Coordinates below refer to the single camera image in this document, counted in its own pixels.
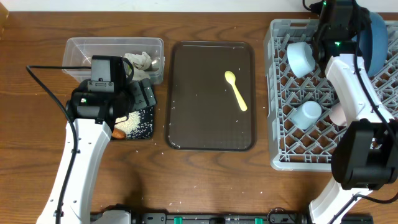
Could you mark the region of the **light blue cup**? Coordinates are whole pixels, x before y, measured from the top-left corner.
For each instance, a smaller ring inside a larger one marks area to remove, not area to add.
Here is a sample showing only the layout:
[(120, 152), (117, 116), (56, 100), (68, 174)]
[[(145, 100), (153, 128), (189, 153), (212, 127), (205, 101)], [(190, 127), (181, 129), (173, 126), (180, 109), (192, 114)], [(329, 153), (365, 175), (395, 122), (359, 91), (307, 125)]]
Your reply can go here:
[(302, 130), (315, 124), (322, 114), (322, 108), (316, 101), (306, 101), (300, 105), (292, 115), (291, 121)]

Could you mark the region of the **pink cup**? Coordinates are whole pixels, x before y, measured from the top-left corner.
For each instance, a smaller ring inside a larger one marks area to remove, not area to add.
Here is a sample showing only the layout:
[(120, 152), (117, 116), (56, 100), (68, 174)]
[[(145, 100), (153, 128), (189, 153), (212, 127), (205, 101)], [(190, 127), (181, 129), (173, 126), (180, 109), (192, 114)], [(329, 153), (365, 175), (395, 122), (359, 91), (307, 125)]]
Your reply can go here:
[(347, 126), (346, 116), (341, 103), (331, 107), (330, 120), (337, 126)]

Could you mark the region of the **white tissue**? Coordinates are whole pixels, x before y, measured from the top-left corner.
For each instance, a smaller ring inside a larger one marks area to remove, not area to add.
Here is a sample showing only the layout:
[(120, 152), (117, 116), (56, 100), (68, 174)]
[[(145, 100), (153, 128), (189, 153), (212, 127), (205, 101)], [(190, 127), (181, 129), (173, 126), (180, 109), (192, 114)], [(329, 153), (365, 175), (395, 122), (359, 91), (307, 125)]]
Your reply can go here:
[(125, 53), (124, 58), (128, 59), (134, 68), (133, 80), (138, 81), (150, 78), (146, 70), (151, 66), (152, 59), (147, 52), (139, 54)]

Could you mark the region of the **orange carrot piece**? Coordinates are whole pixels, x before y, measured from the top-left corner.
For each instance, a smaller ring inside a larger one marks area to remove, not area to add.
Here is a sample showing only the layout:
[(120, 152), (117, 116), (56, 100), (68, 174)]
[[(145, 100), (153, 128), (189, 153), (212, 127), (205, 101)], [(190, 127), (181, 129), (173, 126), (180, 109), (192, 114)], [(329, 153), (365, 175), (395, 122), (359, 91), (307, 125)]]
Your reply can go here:
[(115, 139), (126, 139), (126, 133), (123, 130), (115, 128), (113, 130), (112, 137)]

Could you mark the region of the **dark blue plate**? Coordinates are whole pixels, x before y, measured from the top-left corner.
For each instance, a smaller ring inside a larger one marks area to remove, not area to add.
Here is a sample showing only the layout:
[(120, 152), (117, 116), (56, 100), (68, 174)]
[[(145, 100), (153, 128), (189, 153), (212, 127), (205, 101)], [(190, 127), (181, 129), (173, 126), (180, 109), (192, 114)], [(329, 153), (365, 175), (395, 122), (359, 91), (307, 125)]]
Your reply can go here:
[(369, 13), (371, 23), (361, 31), (359, 49), (369, 78), (384, 66), (387, 58), (388, 32), (384, 19), (375, 12)]

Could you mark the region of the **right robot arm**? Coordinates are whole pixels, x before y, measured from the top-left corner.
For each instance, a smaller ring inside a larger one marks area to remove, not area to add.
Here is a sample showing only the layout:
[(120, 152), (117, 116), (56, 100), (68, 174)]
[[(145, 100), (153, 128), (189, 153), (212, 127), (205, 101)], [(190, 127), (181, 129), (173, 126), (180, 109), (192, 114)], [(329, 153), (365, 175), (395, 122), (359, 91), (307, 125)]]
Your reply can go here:
[(312, 4), (319, 16), (313, 57), (339, 99), (346, 131), (331, 158), (332, 178), (301, 223), (340, 223), (354, 204), (397, 180), (397, 121), (380, 101), (370, 76), (387, 58), (383, 18), (355, 0)]

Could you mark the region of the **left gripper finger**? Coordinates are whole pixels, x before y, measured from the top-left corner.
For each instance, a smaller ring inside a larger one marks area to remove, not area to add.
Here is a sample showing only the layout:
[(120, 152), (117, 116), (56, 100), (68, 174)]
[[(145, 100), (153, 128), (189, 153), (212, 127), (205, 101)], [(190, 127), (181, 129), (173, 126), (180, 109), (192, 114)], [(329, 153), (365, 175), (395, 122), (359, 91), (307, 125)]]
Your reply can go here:
[(131, 94), (130, 111), (139, 111), (147, 107), (139, 82), (131, 82), (129, 84), (129, 92)]
[(157, 101), (150, 80), (148, 78), (142, 79), (141, 86), (142, 86), (144, 99), (147, 103), (147, 107), (155, 106)]

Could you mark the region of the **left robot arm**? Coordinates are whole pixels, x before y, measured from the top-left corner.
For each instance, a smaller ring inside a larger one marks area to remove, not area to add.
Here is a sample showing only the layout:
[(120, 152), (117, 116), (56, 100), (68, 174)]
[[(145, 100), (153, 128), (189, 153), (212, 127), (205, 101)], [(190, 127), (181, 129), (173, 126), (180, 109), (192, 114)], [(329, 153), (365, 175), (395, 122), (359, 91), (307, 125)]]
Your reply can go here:
[(91, 223), (91, 203), (106, 146), (116, 124), (156, 104), (149, 79), (134, 79), (132, 62), (95, 55), (65, 105), (45, 86), (67, 119), (65, 146), (55, 182), (38, 223)]

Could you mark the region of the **light blue rice bowl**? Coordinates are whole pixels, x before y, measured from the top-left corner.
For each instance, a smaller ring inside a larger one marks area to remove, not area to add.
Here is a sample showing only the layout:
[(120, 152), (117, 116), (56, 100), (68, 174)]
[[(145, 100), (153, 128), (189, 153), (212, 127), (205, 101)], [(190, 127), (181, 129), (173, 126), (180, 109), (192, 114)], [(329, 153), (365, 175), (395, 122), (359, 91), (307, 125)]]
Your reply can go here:
[(297, 78), (302, 78), (315, 68), (312, 49), (306, 42), (291, 43), (287, 47), (290, 69)]

